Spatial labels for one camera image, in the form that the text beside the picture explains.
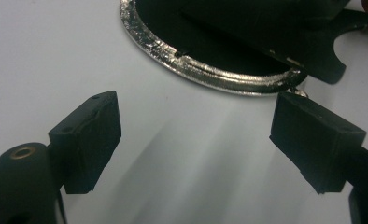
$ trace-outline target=circular opening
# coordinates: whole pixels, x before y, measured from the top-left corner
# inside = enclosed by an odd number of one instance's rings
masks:
[[[34,152],[35,152],[34,147],[18,148],[11,154],[11,159],[12,160],[20,160],[20,159],[23,159],[23,158],[26,158],[26,157],[32,155]]]
[[[7,224],[25,224],[31,219],[30,213],[20,213],[9,219]]]
[[[73,130],[73,128],[72,128],[72,127],[66,127],[66,128],[63,128],[63,129],[62,129],[62,131],[63,131],[64,133],[71,132],[72,130]]]
[[[301,71],[244,47],[229,35],[201,29],[182,13],[173,13],[187,3],[188,0],[121,0],[120,18],[134,42],[148,55],[180,76],[207,87],[261,96],[285,91],[306,78]],[[158,15],[150,13],[155,8]],[[174,22],[167,24],[165,15],[171,15],[167,18]]]

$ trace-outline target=metal rivet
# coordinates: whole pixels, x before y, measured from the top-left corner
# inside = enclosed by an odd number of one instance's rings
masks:
[[[35,147],[21,147],[10,154],[12,160],[20,160],[35,153]]]

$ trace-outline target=white surface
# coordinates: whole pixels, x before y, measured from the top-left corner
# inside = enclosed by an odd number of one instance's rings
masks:
[[[368,132],[368,33],[344,35],[335,49],[344,78],[309,78],[306,90]],[[0,155],[48,144],[54,125],[111,90],[122,138],[94,192],[64,196],[69,223],[350,222],[351,186],[318,196],[269,141],[275,97],[173,75],[125,34],[118,0],[0,1]]]

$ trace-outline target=clamp jaw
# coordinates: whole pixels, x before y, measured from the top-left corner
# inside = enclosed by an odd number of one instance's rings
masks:
[[[117,93],[94,95],[50,132],[0,157],[0,224],[67,223],[60,188],[94,189],[120,141]]]
[[[366,132],[306,97],[278,95],[271,140],[318,194],[341,192],[348,181],[353,224],[368,224]]]

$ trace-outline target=metal rim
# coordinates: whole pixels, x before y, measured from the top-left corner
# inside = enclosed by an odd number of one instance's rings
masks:
[[[120,18],[133,41],[151,58],[171,71],[207,87],[240,95],[260,96],[284,91],[299,85],[306,78],[300,70],[292,69],[271,76],[253,76],[220,70],[190,56],[180,56],[177,50],[164,43],[141,21],[135,0],[120,1]]]

